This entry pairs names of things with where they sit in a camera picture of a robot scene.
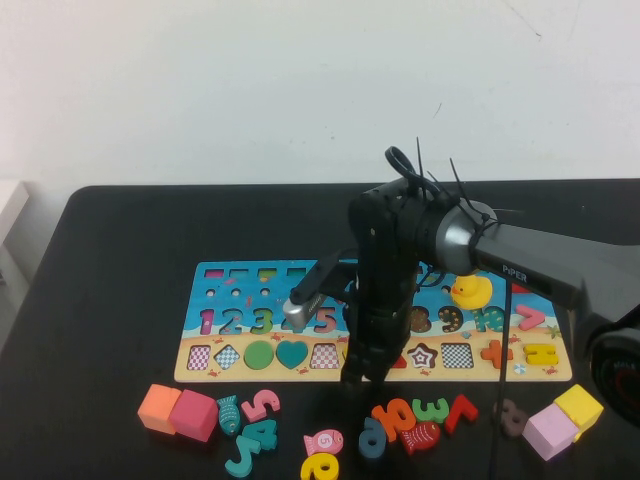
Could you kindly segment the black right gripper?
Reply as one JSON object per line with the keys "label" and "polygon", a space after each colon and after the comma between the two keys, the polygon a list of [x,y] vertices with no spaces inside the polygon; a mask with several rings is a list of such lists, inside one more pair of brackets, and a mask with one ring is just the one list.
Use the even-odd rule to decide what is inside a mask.
{"label": "black right gripper", "polygon": [[349,341],[341,384],[357,391],[366,373],[373,387],[380,389],[410,336],[416,269],[380,269],[361,278],[358,269],[350,267],[347,278],[343,317]]}

